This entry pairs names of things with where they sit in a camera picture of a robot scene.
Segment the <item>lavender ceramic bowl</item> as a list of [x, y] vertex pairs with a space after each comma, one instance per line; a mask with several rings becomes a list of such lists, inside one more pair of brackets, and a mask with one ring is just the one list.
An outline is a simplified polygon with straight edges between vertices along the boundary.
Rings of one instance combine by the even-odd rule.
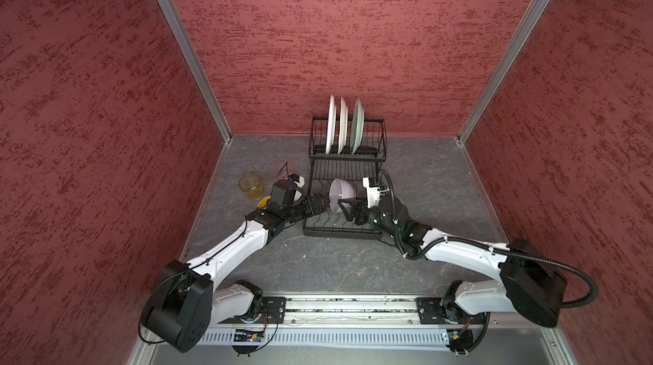
[[333, 213], [339, 213], [341, 208], [338, 206], [338, 200], [356, 198], [356, 189], [348, 181], [334, 179], [329, 189], [329, 206]]

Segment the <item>pink glass cup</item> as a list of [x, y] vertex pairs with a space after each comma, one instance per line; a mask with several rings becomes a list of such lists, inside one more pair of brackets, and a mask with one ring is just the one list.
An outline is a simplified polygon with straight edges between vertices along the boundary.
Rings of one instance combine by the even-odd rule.
[[280, 166], [277, 171], [278, 179], [287, 179], [295, 171], [294, 161], [288, 160], [280, 163]]

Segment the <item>yellow bowl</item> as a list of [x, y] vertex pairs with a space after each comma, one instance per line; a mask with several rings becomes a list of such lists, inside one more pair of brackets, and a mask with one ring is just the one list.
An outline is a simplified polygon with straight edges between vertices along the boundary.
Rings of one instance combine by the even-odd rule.
[[265, 208], [265, 206], [267, 205], [267, 203], [269, 203], [269, 201], [270, 201], [270, 196], [265, 197], [265, 198], [261, 199], [261, 200], [258, 202], [257, 207], [260, 208], [260, 209], [263, 209], [263, 208]]

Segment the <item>amber glass cup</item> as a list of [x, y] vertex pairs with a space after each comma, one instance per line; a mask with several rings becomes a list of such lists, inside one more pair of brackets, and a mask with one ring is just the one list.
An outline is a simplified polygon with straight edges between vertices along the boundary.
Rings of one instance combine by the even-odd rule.
[[264, 194], [262, 178], [255, 173], [245, 174], [238, 181], [238, 187], [244, 196], [250, 200], [259, 200]]

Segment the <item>white plate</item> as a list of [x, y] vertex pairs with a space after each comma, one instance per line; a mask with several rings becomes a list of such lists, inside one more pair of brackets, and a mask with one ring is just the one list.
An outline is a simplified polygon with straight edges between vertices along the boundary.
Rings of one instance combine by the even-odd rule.
[[328, 129], [326, 130], [325, 154], [330, 154], [333, 147], [333, 143], [335, 140], [336, 117], [337, 117], [337, 106], [335, 102], [335, 97], [330, 96], [329, 110], [328, 110]]
[[341, 154], [345, 149], [348, 135], [348, 122], [349, 122], [349, 108], [346, 105], [345, 99], [340, 99], [340, 115], [339, 115], [339, 132], [338, 132], [338, 154]]

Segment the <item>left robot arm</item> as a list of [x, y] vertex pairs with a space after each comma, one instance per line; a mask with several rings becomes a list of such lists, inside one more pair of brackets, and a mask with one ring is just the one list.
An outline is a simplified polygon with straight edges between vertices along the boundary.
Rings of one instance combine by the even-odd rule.
[[266, 205], [245, 215], [233, 234], [190, 261], [173, 260], [163, 268], [138, 329], [187, 352], [212, 325], [233, 317], [258, 317], [263, 312], [261, 288], [247, 281], [228, 288], [221, 283], [286, 228], [320, 215], [328, 205], [326, 198], [305, 194], [295, 181], [277, 181]]

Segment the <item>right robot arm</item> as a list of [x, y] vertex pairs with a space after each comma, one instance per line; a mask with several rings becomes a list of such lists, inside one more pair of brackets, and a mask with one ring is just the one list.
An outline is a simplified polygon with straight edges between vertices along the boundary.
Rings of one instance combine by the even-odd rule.
[[485, 276], [481, 282], [454, 281], [439, 303], [448, 322], [493, 312], [517, 313], [546, 328], [554, 328], [566, 308], [567, 281], [563, 265], [549, 261], [524, 239], [492, 244], [458, 237], [413, 220], [398, 199], [383, 197], [372, 204], [363, 199], [338, 200], [338, 208], [373, 233], [391, 237], [404, 258], [449, 263]]

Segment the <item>pale green plate right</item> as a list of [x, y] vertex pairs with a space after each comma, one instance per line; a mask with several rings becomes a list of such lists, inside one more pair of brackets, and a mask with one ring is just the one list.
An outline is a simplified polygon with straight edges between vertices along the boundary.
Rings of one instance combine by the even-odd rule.
[[355, 154], [362, 143], [362, 136], [365, 123], [365, 112], [362, 102], [359, 98], [355, 101], [355, 109], [352, 117], [351, 129], [351, 149], [350, 152]]

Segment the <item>left corner aluminium profile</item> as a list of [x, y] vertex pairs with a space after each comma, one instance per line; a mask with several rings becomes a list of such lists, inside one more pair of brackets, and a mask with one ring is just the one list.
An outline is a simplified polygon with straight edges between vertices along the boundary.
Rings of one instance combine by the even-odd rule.
[[214, 123], [219, 129], [224, 142], [230, 145], [233, 139], [233, 133], [227, 123], [226, 117], [220, 107], [220, 104], [214, 93], [207, 74], [205, 73], [197, 52], [192, 44], [189, 34], [183, 24], [180, 13], [178, 12], [173, 0], [156, 0], [161, 11], [170, 27], [173, 36], [180, 47], [180, 51], [185, 58], [185, 62], [190, 69], [197, 87], [202, 93], [202, 97], [209, 109]]

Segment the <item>corner aluminium profile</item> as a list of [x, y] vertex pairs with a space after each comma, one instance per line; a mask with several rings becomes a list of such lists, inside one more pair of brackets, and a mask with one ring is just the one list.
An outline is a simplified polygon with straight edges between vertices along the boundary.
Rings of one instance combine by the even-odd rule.
[[202, 97], [209, 109], [214, 123], [219, 129], [224, 142], [230, 145], [233, 139], [233, 133], [227, 123], [226, 117], [220, 107], [220, 104], [214, 93], [207, 74], [205, 73], [197, 52], [192, 44], [189, 34], [183, 24], [180, 13], [178, 12], [173, 0], [156, 0], [161, 11], [170, 27], [173, 36], [180, 47], [180, 51], [185, 58], [185, 62], [190, 69], [197, 87], [202, 93]]
[[532, 31], [537, 26], [542, 14], [546, 10], [551, 0], [531, 0], [528, 4], [524, 15], [515, 29], [510, 41], [508, 42], [503, 54], [501, 55], [498, 65], [489, 77], [479, 100], [474, 105], [471, 114], [468, 116], [464, 126], [457, 135], [457, 143], [464, 147], [471, 137], [477, 123], [481, 120], [483, 113], [491, 103], [492, 98], [498, 91], [501, 83], [508, 74], [508, 71], [514, 64], [520, 54], [523, 46], [531, 36]]

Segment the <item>right corner aluminium profile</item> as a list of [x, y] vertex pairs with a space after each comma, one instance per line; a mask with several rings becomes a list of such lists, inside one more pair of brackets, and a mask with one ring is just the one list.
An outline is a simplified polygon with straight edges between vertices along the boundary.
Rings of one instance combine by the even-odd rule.
[[531, 0], [528, 4], [524, 15], [515, 29], [510, 41], [508, 42], [503, 54], [501, 55], [498, 65], [489, 77], [479, 100], [474, 105], [471, 114], [468, 116], [464, 126], [457, 135], [457, 143], [464, 147], [471, 137], [477, 123], [481, 120], [483, 113], [491, 103], [492, 98], [498, 91], [501, 83], [508, 74], [508, 71], [514, 64], [520, 54], [523, 46], [531, 36], [532, 31], [537, 26], [542, 14], [546, 10], [551, 0]]

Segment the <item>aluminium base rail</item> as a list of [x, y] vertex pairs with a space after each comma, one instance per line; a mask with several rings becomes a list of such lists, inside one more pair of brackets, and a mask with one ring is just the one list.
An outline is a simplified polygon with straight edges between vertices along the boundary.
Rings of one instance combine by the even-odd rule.
[[240, 309], [245, 297], [219, 297], [211, 316], [200, 324], [204, 331], [225, 327], [263, 327], [279, 324], [290, 328], [439, 328], [462, 329], [454, 325], [422, 325], [414, 295], [265, 295], [286, 297], [283, 323], [267, 320], [263, 324], [243, 323]]

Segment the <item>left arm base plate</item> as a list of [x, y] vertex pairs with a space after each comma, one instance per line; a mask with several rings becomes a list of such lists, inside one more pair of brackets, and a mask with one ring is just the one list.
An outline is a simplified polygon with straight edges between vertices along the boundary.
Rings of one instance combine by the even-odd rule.
[[287, 305], [286, 297], [254, 297], [252, 305], [241, 316], [243, 323], [263, 324], [267, 320], [283, 323]]

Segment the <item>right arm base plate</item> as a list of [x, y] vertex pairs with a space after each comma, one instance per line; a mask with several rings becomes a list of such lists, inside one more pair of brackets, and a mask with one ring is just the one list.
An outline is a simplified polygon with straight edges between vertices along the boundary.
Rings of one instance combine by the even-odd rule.
[[484, 314], [471, 315], [453, 300], [442, 298], [416, 298], [417, 313], [422, 325], [482, 325]]

